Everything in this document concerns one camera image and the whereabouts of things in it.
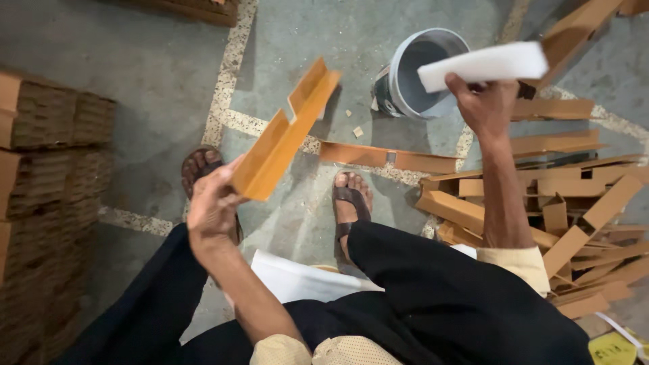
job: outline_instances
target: person's left hand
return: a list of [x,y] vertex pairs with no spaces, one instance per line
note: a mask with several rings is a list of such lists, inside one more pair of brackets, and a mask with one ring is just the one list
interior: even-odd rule
[[199,262],[206,251],[233,245],[228,233],[234,230],[236,207],[246,199],[234,191],[230,181],[243,156],[194,183],[187,228],[191,250]]

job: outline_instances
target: gray floor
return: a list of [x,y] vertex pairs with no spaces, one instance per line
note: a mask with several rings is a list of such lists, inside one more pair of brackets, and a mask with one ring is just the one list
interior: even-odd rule
[[[422,29],[452,29],[472,49],[494,44],[512,2],[260,0],[230,108],[263,120],[278,108],[290,114],[288,93],[312,60],[324,55],[328,67],[340,69],[343,78],[324,120],[313,126],[311,135],[453,155],[464,126],[457,110],[429,122],[371,112],[375,75],[403,39]],[[562,3],[533,0],[520,38],[534,38],[569,11]],[[96,1],[42,0],[36,6],[0,0],[0,64],[86,88],[119,103],[113,143],[116,166],[103,204],[173,223],[181,221],[185,203],[179,166],[201,141],[228,32]],[[644,118],[649,110],[649,56],[641,42],[648,33],[646,14],[614,19],[556,84],[649,127]],[[365,133],[359,139],[352,134],[357,126]],[[601,140],[611,145],[600,151],[604,157],[644,151],[636,139],[586,121],[524,121],[514,124],[511,134],[588,126],[600,128]],[[221,151],[230,160],[253,142],[248,134],[225,129]],[[464,169],[476,167],[480,167],[480,154],[474,143]],[[243,205],[239,216],[246,258],[260,248],[305,264],[336,264],[329,187],[339,168],[319,164],[315,155],[298,153],[268,201]],[[419,233],[427,215],[412,207],[414,189],[365,176],[374,190],[373,219]],[[649,223],[648,204],[645,189],[627,208],[624,221]],[[164,239],[111,225],[100,225],[98,230],[96,263],[82,302],[85,323],[119,297]],[[613,309],[631,328],[649,337],[649,318],[641,310],[649,284],[637,291],[637,297],[615,303]],[[208,282],[183,340],[229,319],[232,313],[225,299]]]

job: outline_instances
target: foot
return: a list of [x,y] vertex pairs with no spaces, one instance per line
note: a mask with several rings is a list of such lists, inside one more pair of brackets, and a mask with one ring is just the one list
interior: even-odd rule
[[[337,186],[339,188],[346,186],[350,189],[356,189],[361,192],[363,199],[365,200],[365,204],[367,205],[367,209],[370,213],[372,212],[372,198],[374,197],[374,194],[372,194],[372,191],[369,189],[369,185],[367,184],[367,182],[365,182],[365,180],[363,180],[363,177],[361,177],[361,175],[358,175],[354,172],[339,172],[336,175],[334,186]],[[336,216],[336,223],[355,222],[358,220],[358,216],[356,215],[356,208],[352,203],[349,203],[348,201],[336,200]],[[345,253],[345,257],[347,257],[347,260],[351,262],[351,259],[349,259],[349,252],[347,252],[347,237],[348,235],[342,236],[340,238],[340,246]]]
[[197,177],[205,176],[207,173],[198,174],[205,166],[221,160],[221,155],[212,150],[196,151],[192,153],[182,164],[182,187],[185,189],[185,194],[191,199],[193,194],[193,186],[198,180]]

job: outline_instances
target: hand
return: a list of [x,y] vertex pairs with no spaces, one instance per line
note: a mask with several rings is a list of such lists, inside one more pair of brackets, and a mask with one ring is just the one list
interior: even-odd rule
[[475,132],[480,144],[509,138],[509,121],[519,92],[516,80],[488,82],[480,92],[473,92],[456,73],[445,77],[450,92],[458,100],[459,112]]
[[214,249],[234,246],[234,238],[228,234],[234,231],[236,207],[245,198],[234,191],[230,181],[242,159],[243,155],[194,183],[187,228],[191,250],[199,262]]

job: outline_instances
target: shirt cuff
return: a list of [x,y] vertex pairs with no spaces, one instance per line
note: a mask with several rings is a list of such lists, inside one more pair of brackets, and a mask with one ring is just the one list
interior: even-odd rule
[[285,334],[274,334],[257,342],[250,365],[310,365],[311,355],[306,346]]
[[478,261],[498,265],[518,275],[544,298],[550,293],[548,274],[538,247],[478,248]]

